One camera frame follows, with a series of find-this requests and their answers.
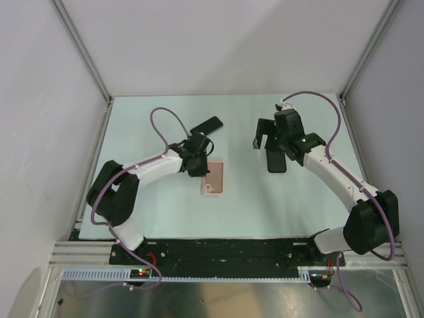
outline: black mounting plate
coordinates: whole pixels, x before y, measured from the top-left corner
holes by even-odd
[[[337,257],[337,252],[321,254],[311,238],[146,239],[134,252],[149,262],[153,253],[164,277],[179,278],[297,278],[298,266],[327,266]],[[112,247],[109,263],[143,265],[119,244]],[[344,257],[340,264],[345,265]]]

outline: pink phone case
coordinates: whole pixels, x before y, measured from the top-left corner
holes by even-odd
[[[210,172],[203,178],[204,194],[222,194],[224,184],[224,163],[222,161],[208,161],[207,168]]]

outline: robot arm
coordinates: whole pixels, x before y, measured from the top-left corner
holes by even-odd
[[[285,167],[285,156],[297,161],[335,193],[350,213],[346,225],[337,229],[323,231],[314,238],[317,248],[323,254],[339,250],[353,250],[358,254],[365,254],[388,242],[388,233],[385,224],[371,200],[364,194],[367,189],[382,206],[388,218],[394,237],[399,235],[398,199],[390,191],[380,192],[375,187],[360,180],[359,188],[350,178],[341,172],[334,164],[335,157],[327,158],[325,141],[317,134],[305,134],[298,112],[292,105],[281,102],[276,105],[277,112],[274,120],[259,119],[256,130],[254,148],[260,148],[262,135],[267,134],[267,157],[270,152],[281,152],[280,160]]]
[[[96,213],[102,216],[111,226],[122,243],[130,250],[136,249],[144,240],[133,221],[132,213],[138,188],[170,174],[188,172],[190,177],[206,175],[206,148],[210,139],[199,132],[194,132],[187,140],[171,144],[166,154],[157,156],[155,160],[147,160],[143,165],[120,165],[111,160],[104,164],[87,195],[87,202],[93,207],[100,191],[107,182],[125,168],[134,166],[125,172],[101,198]]]

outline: black smartphone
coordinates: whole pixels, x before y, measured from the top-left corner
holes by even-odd
[[[198,131],[199,133],[203,133],[205,136],[207,136],[220,129],[223,125],[223,122],[220,121],[218,117],[214,116],[209,118],[207,121],[204,121],[200,125],[197,125],[193,129],[190,129],[190,132],[193,133],[193,131]]]

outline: light blue table surface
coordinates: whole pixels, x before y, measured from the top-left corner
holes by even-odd
[[[258,118],[273,118],[274,104],[285,95],[199,95],[117,97],[95,175],[108,160],[141,161],[162,152],[164,145],[150,126],[158,106],[175,111],[187,129],[218,116],[224,127],[209,137],[215,143],[210,160],[224,162],[224,192],[201,192],[202,179],[187,173],[166,176],[138,190],[133,215],[148,238],[263,238],[308,236],[344,225],[348,213],[336,195],[297,162],[287,161],[285,174],[270,174],[264,148],[252,148]],[[335,94],[327,94],[336,104]],[[323,99],[300,95],[290,100],[301,115],[305,133],[329,140],[337,124],[333,108]],[[177,120],[157,112],[155,121],[169,143],[185,135]],[[345,123],[332,152],[357,176],[358,162]],[[110,239],[94,226],[87,205],[79,237]]]

